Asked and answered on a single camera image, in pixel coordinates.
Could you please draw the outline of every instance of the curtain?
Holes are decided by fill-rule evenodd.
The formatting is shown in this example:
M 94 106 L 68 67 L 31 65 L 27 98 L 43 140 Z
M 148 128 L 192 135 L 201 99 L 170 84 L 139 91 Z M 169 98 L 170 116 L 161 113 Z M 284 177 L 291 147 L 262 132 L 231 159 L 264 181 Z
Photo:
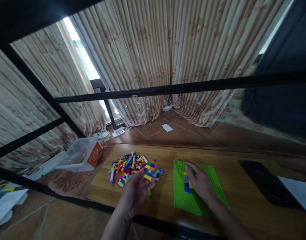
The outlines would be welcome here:
M 0 147 L 56 120 L 59 115 L 0 50 Z M 66 123 L 0 158 L 0 167 L 19 174 L 66 149 L 75 133 Z
M 63 20 L 17 40 L 12 47 L 53 97 L 94 93 Z M 106 128 L 99 101 L 61 106 L 88 137 Z
M 70 19 L 105 87 L 119 91 L 249 75 L 289 1 L 106 0 Z M 173 95 L 172 104 L 191 123 L 211 127 L 234 92 Z M 157 118 L 165 101 L 115 104 L 136 126 Z
M 168 1 L 103 1 L 72 17 L 107 91 L 170 84 Z M 113 100 L 128 126 L 155 120 L 164 96 Z
M 249 76 L 289 0 L 174 1 L 172 84 Z M 173 95 L 175 112 L 211 127 L 235 89 Z

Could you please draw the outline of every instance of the wooden table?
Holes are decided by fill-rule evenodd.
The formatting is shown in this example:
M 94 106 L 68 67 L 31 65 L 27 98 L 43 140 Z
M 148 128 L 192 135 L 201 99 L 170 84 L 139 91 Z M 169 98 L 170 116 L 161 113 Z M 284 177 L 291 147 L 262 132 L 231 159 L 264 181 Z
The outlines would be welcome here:
M 156 168 L 164 170 L 140 214 L 224 237 L 216 220 L 173 207 L 173 160 L 193 159 L 214 166 L 231 212 L 259 239 L 306 239 L 306 213 L 269 203 L 238 163 L 238 160 L 258 161 L 272 174 L 290 177 L 275 163 L 274 156 L 264 154 L 117 144 L 89 186 L 89 199 L 117 205 L 122 188 L 117 183 L 110 184 L 107 172 L 113 161 L 131 151 L 145 155 L 149 161 L 156 159 Z

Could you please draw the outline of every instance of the green baseplate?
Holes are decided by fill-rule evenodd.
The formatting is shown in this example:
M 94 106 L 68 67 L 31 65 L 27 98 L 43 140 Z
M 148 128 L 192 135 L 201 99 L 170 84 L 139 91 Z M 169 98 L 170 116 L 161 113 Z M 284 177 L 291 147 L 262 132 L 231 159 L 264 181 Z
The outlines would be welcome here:
M 203 202 L 203 200 L 191 189 L 192 193 L 185 192 L 184 187 L 184 171 L 185 162 L 174 161 L 173 171 L 174 171 L 174 207 L 194 213 L 199 216 L 205 216 L 210 218 L 215 218 L 211 210 Z M 223 189 L 217 178 L 215 169 L 213 166 L 202 165 L 202 169 L 206 172 L 209 177 L 210 183 L 212 184 L 213 190 L 216 196 L 228 207 L 228 202 L 225 198 Z

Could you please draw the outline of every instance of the plastic storage box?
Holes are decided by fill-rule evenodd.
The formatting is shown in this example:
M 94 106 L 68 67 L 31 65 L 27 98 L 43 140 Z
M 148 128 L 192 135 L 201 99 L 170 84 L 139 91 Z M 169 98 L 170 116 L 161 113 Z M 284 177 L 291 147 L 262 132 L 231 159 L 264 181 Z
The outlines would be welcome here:
M 65 169 L 71 172 L 93 171 L 102 152 L 103 147 L 98 137 L 79 138 L 66 151 L 69 160 L 56 166 L 55 169 Z

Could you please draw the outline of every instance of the orange label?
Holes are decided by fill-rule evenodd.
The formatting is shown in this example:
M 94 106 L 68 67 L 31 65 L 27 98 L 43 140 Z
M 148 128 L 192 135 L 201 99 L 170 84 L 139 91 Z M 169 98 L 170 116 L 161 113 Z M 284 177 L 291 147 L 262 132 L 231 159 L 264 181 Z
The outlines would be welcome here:
M 100 158 L 100 156 L 102 155 L 102 152 L 103 152 L 102 146 L 98 142 L 96 142 L 96 144 L 95 144 L 95 146 L 94 146 L 94 148 L 93 148 L 93 150 L 92 150 L 92 152 L 91 152 L 91 154 L 90 154 L 90 156 L 87 160 L 87 163 L 89 165 L 91 165 L 92 167 L 95 167 L 99 158 Z

